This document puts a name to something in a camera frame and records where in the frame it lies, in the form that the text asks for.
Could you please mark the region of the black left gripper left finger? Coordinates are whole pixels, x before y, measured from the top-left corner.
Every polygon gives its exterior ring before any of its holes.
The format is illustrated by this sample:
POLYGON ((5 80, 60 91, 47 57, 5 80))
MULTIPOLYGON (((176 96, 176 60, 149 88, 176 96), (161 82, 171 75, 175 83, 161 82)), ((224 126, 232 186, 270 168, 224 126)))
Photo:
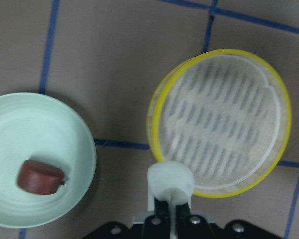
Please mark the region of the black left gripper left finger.
POLYGON ((154 212, 146 217, 142 228, 143 239, 169 239, 170 213, 168 203, 154 200, 154 212))

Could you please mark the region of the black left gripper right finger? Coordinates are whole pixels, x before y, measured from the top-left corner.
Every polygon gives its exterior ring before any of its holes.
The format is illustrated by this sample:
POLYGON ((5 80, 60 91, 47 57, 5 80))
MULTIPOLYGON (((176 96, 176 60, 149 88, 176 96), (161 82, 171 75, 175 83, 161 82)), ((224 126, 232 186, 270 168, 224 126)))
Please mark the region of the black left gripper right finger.
POLYGON ((179 239, 208 239, 209 225, 201 215, 192 214, 186 203, 176 206, 176 232, 179 239))

